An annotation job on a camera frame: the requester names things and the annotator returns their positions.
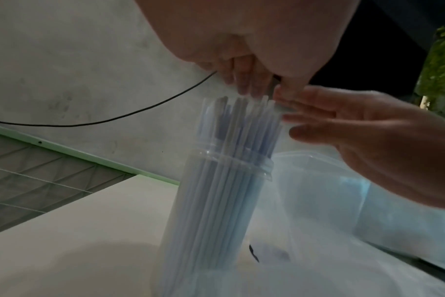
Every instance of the black cable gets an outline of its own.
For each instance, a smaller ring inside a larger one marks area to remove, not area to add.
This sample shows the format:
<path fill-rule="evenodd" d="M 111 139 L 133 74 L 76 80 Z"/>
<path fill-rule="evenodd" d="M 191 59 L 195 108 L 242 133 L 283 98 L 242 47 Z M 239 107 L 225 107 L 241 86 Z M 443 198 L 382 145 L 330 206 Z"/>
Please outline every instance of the black cable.
<path fill-rule="evenodd" d="M 84 123 L 84 124 L 74 124 L 74 125 L 43 125 L 43 124 L 23 124 L 23 123 L 12 123 L 12 122 L 0 121 L 0 124 L 13 125 L 13 126 L 26 126 L 26 127 L 56 127 L 56 128 L 82 127 L 82 126 L 91 126 L 91 125 L 103 124 L 103 123 L 115 121 L 115 120 L 118 120 L 118 119 L 121 119 L 121 118 L 124 118 L 124 117 L 127 117 L 127 116 L 131 116 L 133 114 L 144 112 L 144 111 L 147 111 L 149 109 L 153 109 L 154 107 L 157 107 L 159 105 L 162 105 L 162 104 L 164 104 L 166 102 L 169 102 L 170 100 L 175 99 L 175 98 L 177 98 L 177 97 L 179 97 L 179 96 L 181 96 L 181 95 L 183 95 L 183 94 L 193 90 L 194 88 L 198 87 L 199 85 L 201 85 L 202 83 L 207 81 L 215 73 L 216 72 L 213 72 L 212 74 L 210 74 L 209 76 L 205 77 L 202 81 L 200 81 L 196 85 L 194 85 L 194 86 L 192 86 L 192 87 L 190 87 L 190 88 L 188 88 L 188 89 L 178 93 L 177 95 L 174 95 L 174 96 L 170 97 L 169 99 L 166 99 L 166 100 L 161 101 L 159 103 L 156 103 L 156 104 L 154 104 L 152 106 L 148 106 L 146 108 L 137 110 L 137 111 L 129 113 L 129 114 L 120 115 L 120 116 L 117 116 L 117 117 L 109 118 L 109 119 L 98 121 L 98 122 Z"/>

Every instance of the person's left hand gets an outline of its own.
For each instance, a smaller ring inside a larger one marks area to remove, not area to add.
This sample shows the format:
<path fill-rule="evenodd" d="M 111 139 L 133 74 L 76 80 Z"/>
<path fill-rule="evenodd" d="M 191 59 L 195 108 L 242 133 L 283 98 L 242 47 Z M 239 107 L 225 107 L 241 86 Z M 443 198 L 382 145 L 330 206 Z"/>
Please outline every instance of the person's left hand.
<path fill-rule="evenodd" d="M 240 95 L 250 94 L 261 99 L 266 95 L 273 78 L 268 70 L 254 55 L 236 57 L 216 62 L 201 62 L 198 66 L 207 71 L 217 71 L 228 85 L 235 83 Z"/>

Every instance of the skin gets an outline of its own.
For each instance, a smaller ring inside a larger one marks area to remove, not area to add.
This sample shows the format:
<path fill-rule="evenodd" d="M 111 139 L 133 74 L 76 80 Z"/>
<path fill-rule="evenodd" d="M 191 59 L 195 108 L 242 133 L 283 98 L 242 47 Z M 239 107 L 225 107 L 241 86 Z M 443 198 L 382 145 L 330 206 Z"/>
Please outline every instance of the skin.
<path fill-rule="evenodd" d="M 136 0 L 177 57 L 260 98 L 273 74 L 293 98 L 335 52 L 359 0 Z"/>
<path fill-rule="evenodd" d="M 307 86 L 283 120 L 299 124 L 289 135 L 328 144 L 356 172 L 385 189 L 428 206 L 445 208 L 445 120 L 389 95 Z"/>

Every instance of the plastic bag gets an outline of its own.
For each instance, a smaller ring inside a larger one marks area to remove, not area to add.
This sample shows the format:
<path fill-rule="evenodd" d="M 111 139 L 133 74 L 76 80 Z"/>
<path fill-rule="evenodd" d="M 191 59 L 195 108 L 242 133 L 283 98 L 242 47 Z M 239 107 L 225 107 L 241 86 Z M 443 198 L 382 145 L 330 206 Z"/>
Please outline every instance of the plastic bag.
<path fill-rule="evenodd" d="M 269 183 L 264 191 L 275 194 Z M 255 248 L 260 263 L 239 261 L 229 271 L 197 274 L 174 296 L 445 297 L 445 283 L 351 235 L 310 219 L 290 219 L 279 197 L 273 198 L 259 201 L 246 239 L 266 242 L 276 251 L 267 253 L 278 256 L 264 261 Z"/>

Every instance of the cord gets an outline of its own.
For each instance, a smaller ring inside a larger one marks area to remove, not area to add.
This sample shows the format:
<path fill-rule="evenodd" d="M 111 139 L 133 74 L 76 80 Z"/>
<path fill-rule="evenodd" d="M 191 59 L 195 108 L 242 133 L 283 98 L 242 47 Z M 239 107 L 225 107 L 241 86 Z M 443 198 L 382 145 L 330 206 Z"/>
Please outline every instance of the cord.
<path fill-rule="evenodd" d="M 13 125 L 13 126 L 25 126 L 25 127 L 55 127 L 55 128 L 70 128 L 70 127 L 83 127 L 83 126 L 92 126 L 92 125 L 98 125 L 98 124 L 103 124 L 103 123 L 107 123 L 107 122 L 111 122 L 111 121 L 115 121 L 124 117 L 128 117 L 131 116 L 133 114 L 137 114 L 137 113 L 141 113 L 141 112 L 145 112 L 147 110 L 153 109 L 154 107 L 157 107 L 159 105 L 162 105 L 166 102 L 169 102 L 172 99 L 175 99 L 191 90 L 193 90 L 194 88 L 198 87 L 199 85 L 201 85 L 202 83 L 204 83 L 205 81 L 207 81 L 211 76 L 213 76 L 216 73 L 213 72 L 212 74 L 210 74 L 209 76 L 205 77 L 202 81 L 200 81 L 199 83 L 195 84 L 194 86 L 178 93 L 177 95 L 174 95 L 172 97 L 170 97 L 169 99 L 166 99 L 164 101 L 161 101 L 159 103 L 156 103 L 154 105 L 148 106 L 146 108 L 137 110 L 135 112 L 129 113 L 129 114 L 124 114 L 124 115 L 120 115 L 117 117 L 113 117 L 113 118 L 109 118 L 106 120 L 102 120 L 102 121 L 97 121 L 97 122 L 92 122 L 92 123 L 83 123 L 83 124 L 74 124 L 74 125 L 46 125 L 46 124 L 24 124 L 24 123 L 13 123 L 13 122 L 5 122 L 5 121 L 0 121 L 0 124 L 5 124 L 5 125 Z"/>

